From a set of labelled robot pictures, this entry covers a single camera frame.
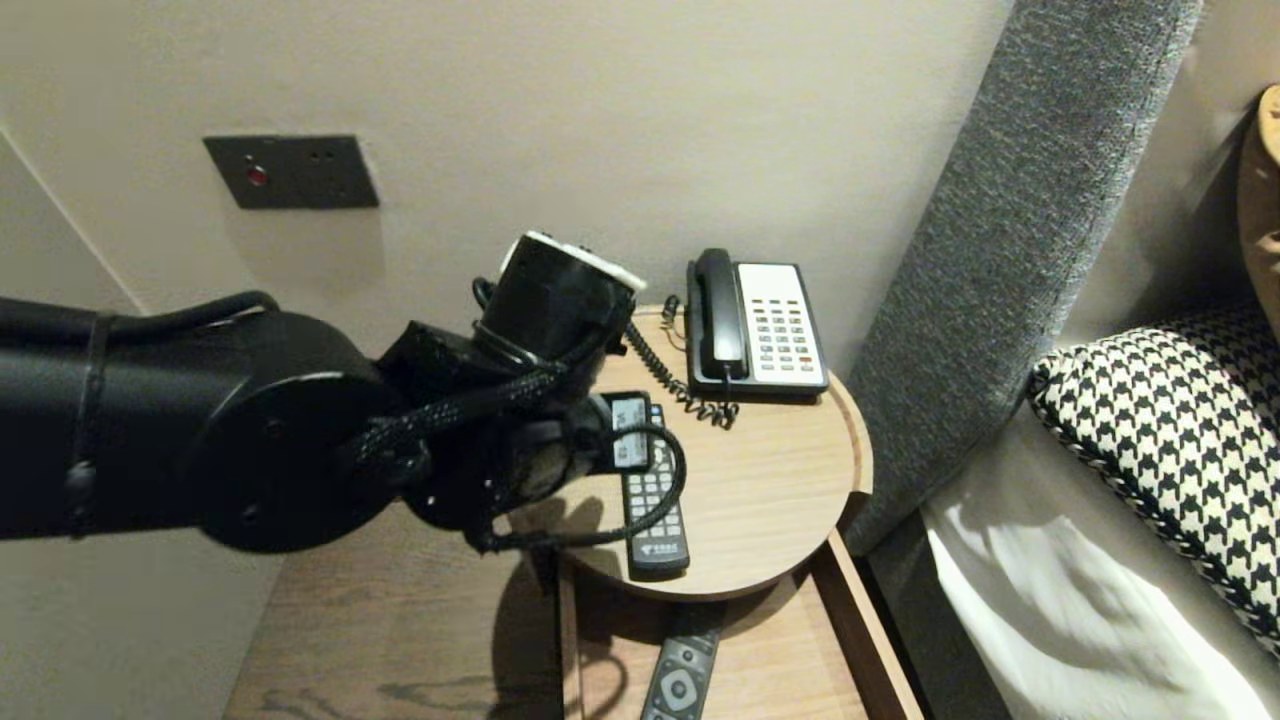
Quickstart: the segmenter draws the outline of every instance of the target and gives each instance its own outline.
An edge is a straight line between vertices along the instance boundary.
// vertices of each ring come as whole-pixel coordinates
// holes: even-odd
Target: tan pillow
[[[1280,85],[1262,94],[1244,137],[1236,210],[1244,265],[1280,341]]]

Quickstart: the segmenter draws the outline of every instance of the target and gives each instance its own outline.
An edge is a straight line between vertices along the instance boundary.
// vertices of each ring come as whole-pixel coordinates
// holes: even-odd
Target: gray upholstered headboard
[[[876,489],[863,555],[1021,400],[1169,95],[1198,0],[1018,0],[849,388]]]

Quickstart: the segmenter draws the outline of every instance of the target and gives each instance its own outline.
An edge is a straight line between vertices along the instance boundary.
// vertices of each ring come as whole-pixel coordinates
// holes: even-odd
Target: landline phone
[[[627,338],[685,410],[728,429],[733,400],[804,402],[828,387],[818,327],[800,268],[785,263],[735,263],[708,249],[689,263],[685,311],[687,382],[676,378],[636,332]],[[678,299],[663,318],[675,322]]]

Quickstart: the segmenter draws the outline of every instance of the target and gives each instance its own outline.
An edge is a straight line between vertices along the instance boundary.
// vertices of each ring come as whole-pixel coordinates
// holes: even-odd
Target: phone handset
[[[742,379],[750,368],[746,361],[745,318],[742,300],[728,252],[704,250],[694,265],[701,295],[703,328],[698,352],[701,370],[709,378]]]

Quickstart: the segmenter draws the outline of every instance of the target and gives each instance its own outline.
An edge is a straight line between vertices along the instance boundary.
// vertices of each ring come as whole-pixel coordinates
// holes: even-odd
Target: white bed sheet
[[[1280,720],[1280,666],[1025,406],[923,515],[1014,717]]]

